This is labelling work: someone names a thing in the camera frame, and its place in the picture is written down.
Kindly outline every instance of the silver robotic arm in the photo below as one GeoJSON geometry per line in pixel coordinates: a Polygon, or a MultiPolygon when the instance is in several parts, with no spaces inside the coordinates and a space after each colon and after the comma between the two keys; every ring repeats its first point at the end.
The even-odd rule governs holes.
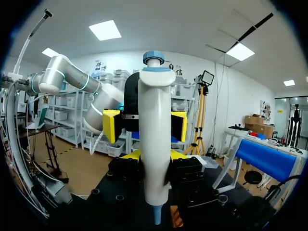
{"type": "Polygon", "coordinates": [[[64,79],[80,90],[94,93],[94,101],[83,122],[89,130],[99,134],[103,129],[103,109],[117,109],[123,105],[123,92],[111,84],[103,84],[90,77],[66,56],[58,54],[51,58],[45,72],[28,77],[27,94],[59,94],[64,79]]]}

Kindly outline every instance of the black table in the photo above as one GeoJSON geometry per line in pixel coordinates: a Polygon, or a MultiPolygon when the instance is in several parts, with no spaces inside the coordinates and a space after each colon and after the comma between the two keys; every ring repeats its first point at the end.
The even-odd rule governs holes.
{"type": "MultiPolygon", "coordinates": [[[[45,124],[43,127],[41,127],[40,129],[29,129],[28,130],[28,135],[29,137],[31,136],[35,136],[38,135],[40,133],[45,133],[45,145],[47,148],[47,152],[48,152],[48,157],[50,160],[50,164],[47,163],[47,167],[52,169],[51,175],[53,175],[54,177],[56,177],[59,180],[62,180],[63,182],[67,183],[68,180],[67,179],[62,179],[59,178],[59,176],[62,174],[60,167],[59,167],[59,163],[57,161],[57,155],[56,155],[56,151],[55,151],[55,147],[53,145],[52,142],[52,133],[51,130],[58,128],[59,125],[50,125],[50,124],[45,124]]],[[[27,132],[26,129],[24,128],[23,131],[19,132],[19,139],[20,139],[20,143],[23,149],[26,150],[27,146],[28,146],[28,140],[27,140],[27,132]]]]}
{"type": "MultiPolygon", "coordinates": [[[[222,168],[217,169],[205,169],[204,178],[208,184],[213,184],[218,175],[220,174],[222,168]]],[[[220,186],[228,185],[232,182],[230,175],[226,175],[220,186]]],[[[97,188],[103,188],[106,190],[116,190],[114,185],[108,187],[104,182],[104,179],[100,181],[97,188]]],[[[240,184],[236,184],[235,189],[225,192],[225,195],[229,197],[228,203],[234,203],[235,205],[240,205],[252,195],[240,184]]],[[[79,197],[73,196],[73,201],[69,205],[63,205],[60,210],[51,216],[51,223],[57,227],[58,225],[67,222],[70,229],[78,227],[101,227],[105,230],[157,230],[157,229],[172,229],[172,218],[170,214],[170,206],[176,205],[175,196],[172,190],[169,190],[168,201],[162,207],[161,224],[159,226],[154,225],[154,216],[152,207],[146,203],[144,198],[143,183],[140,183],[139,191],[135,195],[135,200],[133,202],[132,208],[126,211],[118,211],[114,206],[101,206],[97,203],[93,197],[89,197],[88,200],[83,200],[79,197]]],[[[213,216],[215,220],[208,219],[207,217],[202,217],[206,224],[211,223],[211,225],[219,224],[223,214],[213,211],[213,216]]]]}

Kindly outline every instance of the plastic box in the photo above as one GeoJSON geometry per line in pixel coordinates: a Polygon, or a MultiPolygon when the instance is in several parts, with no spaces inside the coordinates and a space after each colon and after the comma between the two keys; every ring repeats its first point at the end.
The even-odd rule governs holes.
{"type": "Polygon", "coordinates": [[[172,104],[171,110],[173,112],[188,112],[188,107],[183,107],[178,104],[172,104]]]}
{"type": "Polygon", "coordinates": [[[192,85],[179,85],[180,86],[180,96],[189,99],[193,95],[192,85]]]}
{"type": "Polygon", "coordinates": [[[85,98],[85,100],[83,101],[83,108],[87,109],[88,108],[88,99],[85,98]]]}
{"type": "Polygon", "coordinates": [[[65,137],[71,137],[75,135],[75,129],[71,128],[71,127],[62,127],[62,134],[65,137]]]}
{"type": "Polygon", "coordinates": [[[179,105],[177,103],[171,103],[171,110],[174,112],[178,111],[179,105]]]}
{"type": "Polygon", "coordinates": [[[118,140],[115,143],[108,143],[107,144],[107,151],[108,156],[111,157],[118,157],[121,155],[121,153],[125,152],[125,141],[118,140]]]}
{"type": "Polygon", "coordinates": [[[26,103],[19,102],[18,106],[17,106],[17,111],[22,112],[22,113],[26,113],[26,106],[27,106],[26,103]]]}
{"type": "Polygon", "coordinates": [[[112,85],[114,85],[116,88],[118,88],[121,91],[124,91],[126,79],[124,78],[115,78],[112,80],[112,85]]]}
{"type": "Polygon", "coordinates": [[[46,114],[45,114],[45,117],[46,117],[47,119],[54,119],[52,109],[47,109],[46,114]]]}
{"type": "Polygon", "coordinates": [[[115,78],[128,78],[130,73],[127,70],[118,69],[114,71],[114,75],[115,78]]]}
{"type": "Polygon", "coordinates": [[[182,150],[182,149],[173,149],[173,150],[178,152],[178,153],[184,153],[184,150],[182,150]]]}
{"type": "MultiPolygon", "coordinates": [[[[98,136],[92,137],[92,144],[91,144],[92,147],[94,146],[97,138],[98,136]]],[[[90,136],[86,136],[86,142],[88,145],[90,145],[90,140],[91,140],[90,136]]],[[[108,143],[108,139],[103,136],[101,140],[99,141],[99,143],[97,144],[97,147],[95,150],[101,153],[108,153],[107,143],[108,143]]]]}
{"type": "Polygon", "coordinates": [[[75,107],[75,97],[67,97],[66,100],[68,107],[75,107]]]}
{"type": "Polygon", "coordinates": [[[178,88],[178,85],[177,84],[171,84],[170,85],[170,93],[171,93],[171,96],[174,96],[174,95],[177,95],[177,92],[178,92],[179,88],[178,88]]]}
{"type": "Polygon", "coordinates": [[[53,125],[51,121],[45,121],[45,124],[53,125]]]}
{"type": "Polygon", "coordinates": [[[66,104],[67,104],[66,97],[62,97],[62,96],[57,96],[56,97],[56,105],[66,106],[66,104]]]}
{"type": "Polygon", "coordinates": [[[101,81],[102,83],[109,83],[112,84],[112,79],[114,78],[114,76],[110,73],[105,73],[99,76],[99,81],[101,81]]]}
{"type": "Polygon", "coordinates": [[[244,122],[245,124],[263,125],[264,118],[246,115],[244,122]]]}
{"type": "Polygon", "coordinates": [[[54,96],[48,96],[48,103],[54,104],[54,96]]]}
{"type": "Polygon", "coordinates": [[[62,128],[56,128],[56,133],[58,135],[62,135],[62,128]]]}
{"type": "Polygon", "coordinates": [[[172,144],[171,145],[171,149],[173,149],[173,150],[181,149],[182,147],[183,147],[183,145],[178,145],[178,144],[172,144]]]}
{"type": "Polygon", "coordinates": [[[260,133],[257,134],[257,137],[260,138],[261,140],[266,139],[266,135],[263,135],[263,134],[260,134],[260,133]]]}
{"type": "Polygon", "coordinates": [[[176,76],[174,83],[187,84],[187,80],[183,79],[182,76],[176,76]]]}
{"type": "Polygon", "coordinates": [[[209,156],[201,156],[206,161],[205,168],[218,168],[218,163],[209,156]]]}
{"type": "Polygon", "coordinates": [[[132,150],[132,152],[134,152],[138,149],[140,149],[140,142],[137,141],[133,144],[133,146],[131,147],[131,150],[132,150]]]}
{"type": "Polygon", "coordinates": [[[54,116],[56,120],[67,120],[66,111],[54,111],[54,116]]]}

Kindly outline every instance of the white wall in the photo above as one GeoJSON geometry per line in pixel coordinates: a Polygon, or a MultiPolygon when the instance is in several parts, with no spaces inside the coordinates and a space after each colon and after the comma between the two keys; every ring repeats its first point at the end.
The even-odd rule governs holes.
{"type": "MultiPolygon", "coordinates": [[[[1,74],[4,73],[5,75],[7,75],[9,72],[13,72],[16,62],[17,62],[17,58],[8,56],[3,66],[3,69],[1,70],[1,74]]],[[[20,63],[19,74],[23,76],[27,76],[32,73],[41,72],[43,70],[45,70],[45,68],[22,60],[20,63]]],[[[25,92],[22,90],[20,91],[19,102],[23,102],[24,98],[25,98],[25,92]]]]}
{"type": "MultiPolygon", "coordinates": [[[[142,63],[142,56],[146,51],[123,51],[123,52],[107,52],[93,54],[72,59],[72,62],[85,72],[91,74],[95,60],[101,60],[107,66],[106,71],[113,73],[116,69],[128,70],[131,74],[134,69],[142,69],[145,65],[142,63]]],[[[183,70],[183,77],[188,82],[204,70],[214,74],[214,63],[212,61],[201,59],[189,55],[163,51],[165,60],[171,61],[174,66],[180,65],[183,70]]],[[[206,115],[204,123],[204,141],[206,148],[209,143],[210,134],[213,128],[217,87],[218,89],[222,79],[222,65],[217,65],[217,76],[209,87],[209,95],[207,97],[206,115]]],[[[215,146],[220,147],[220,140],[225,127],[234,124],[243,124],[245,115],[253,113],[259,114],[260,100],[269,102],[271,107],[275,107],[274,94],[265,86],[230,68],[225,68],[223,81],[221,85],[220,95],[218,98],[217,123],[215,131],[215,146]]]]}

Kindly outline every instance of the light panel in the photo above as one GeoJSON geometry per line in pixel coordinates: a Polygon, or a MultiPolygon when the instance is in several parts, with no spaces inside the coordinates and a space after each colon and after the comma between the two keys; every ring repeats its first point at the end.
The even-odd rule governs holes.
{"type": "Polygon", "coordinates": [[[121,38],[121,34],[113,20],[89,26],[99,41],[121,38]]]}
{"type": "Polygon", "coordinates": [[[49,57],[54,57],[55,55],[59,54],[58,52],[50,49],[50,48],[46,48],[45,50],[42,51],[43,54],[49,56],[49,57]]]}
{"type": "Polygon", "coordinates": [[[283,83],[284,83],[285,86],[287,86],[287,87],[295,85],[294,80],[284,81],[283,83]]]}
{"type": "Polygon", "coordinates": [[[243,61],[244,59],[247,59],[248,57],[254,55],[255,53],[244,46],[241,43],[236,44],[234,47],[232,47],[226,54],[243,61]]]}

